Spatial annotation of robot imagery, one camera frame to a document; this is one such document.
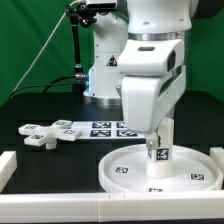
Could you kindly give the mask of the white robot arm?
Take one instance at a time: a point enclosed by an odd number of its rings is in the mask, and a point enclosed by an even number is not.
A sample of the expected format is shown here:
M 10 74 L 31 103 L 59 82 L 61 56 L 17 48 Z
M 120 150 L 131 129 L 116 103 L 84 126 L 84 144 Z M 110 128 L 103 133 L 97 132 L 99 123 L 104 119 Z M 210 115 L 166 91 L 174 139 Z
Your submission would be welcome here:
M 202 0 L 84 0 L 94 64 L 86 99 L 120 102 L 127 129 L 149 151 L 170 148 L 158 134 L 186 88 L 185 34 Z

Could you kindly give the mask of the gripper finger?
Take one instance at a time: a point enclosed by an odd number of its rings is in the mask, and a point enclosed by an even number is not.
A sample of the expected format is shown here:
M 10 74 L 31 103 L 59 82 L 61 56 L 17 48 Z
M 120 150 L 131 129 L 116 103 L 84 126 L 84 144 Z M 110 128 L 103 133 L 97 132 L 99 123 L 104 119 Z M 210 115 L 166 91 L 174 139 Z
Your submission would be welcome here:
M 148 150 L 157 150 L 160 146 L 160 136 L 157 131 L 145 136 L 146 147 Z

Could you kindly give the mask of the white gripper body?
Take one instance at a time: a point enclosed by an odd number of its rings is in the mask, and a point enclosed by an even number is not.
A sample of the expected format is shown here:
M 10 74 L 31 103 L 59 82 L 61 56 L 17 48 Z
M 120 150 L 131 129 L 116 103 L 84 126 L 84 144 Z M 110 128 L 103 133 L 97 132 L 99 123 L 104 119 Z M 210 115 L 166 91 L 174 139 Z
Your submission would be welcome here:
M 126 127 L 151 134 L 186 88 L 184 41 L 128 40 L 118 59 Z

